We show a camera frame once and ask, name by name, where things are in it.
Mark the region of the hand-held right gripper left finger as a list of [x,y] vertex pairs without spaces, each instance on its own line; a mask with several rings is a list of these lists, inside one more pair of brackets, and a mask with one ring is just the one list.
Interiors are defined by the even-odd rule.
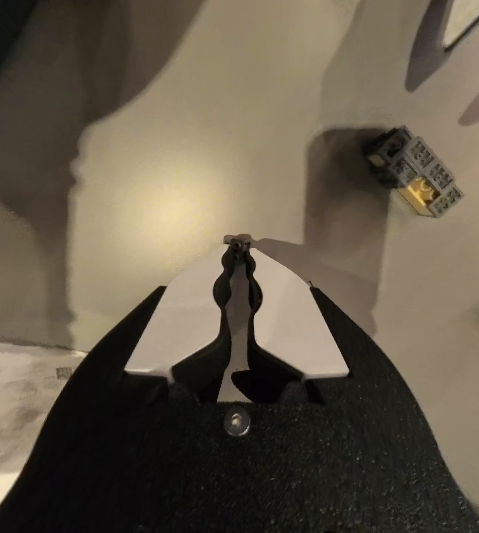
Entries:
[[124,370],[206,388],[229,365],[226,304],[232,247],[218,247],[185,267],[166,287]]

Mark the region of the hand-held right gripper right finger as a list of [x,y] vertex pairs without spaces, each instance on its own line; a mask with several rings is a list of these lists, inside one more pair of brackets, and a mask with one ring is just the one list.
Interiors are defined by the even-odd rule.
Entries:
[[348,365],[310,286],[256,248],[245,262],[249,370],[273,382],[347,377]]

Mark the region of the yellow grey brick assembly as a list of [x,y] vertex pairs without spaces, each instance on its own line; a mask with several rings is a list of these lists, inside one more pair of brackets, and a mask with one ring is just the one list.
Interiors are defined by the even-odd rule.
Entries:
[[453,172],[404,125],[366,141],[362,153],[379,184],[399,193],[420,216],[440,218],[464,197]]

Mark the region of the grey desk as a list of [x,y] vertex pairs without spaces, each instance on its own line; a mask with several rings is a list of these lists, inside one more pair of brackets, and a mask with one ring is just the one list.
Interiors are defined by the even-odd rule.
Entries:
[[[0,1],[0,343],[82,351],[0,532],[479,532],[479,28],[450,1]],[[363,144],[420,136],[423,217]],[[124,368],[223,243],[311,288],[348,365],[206,388]]]

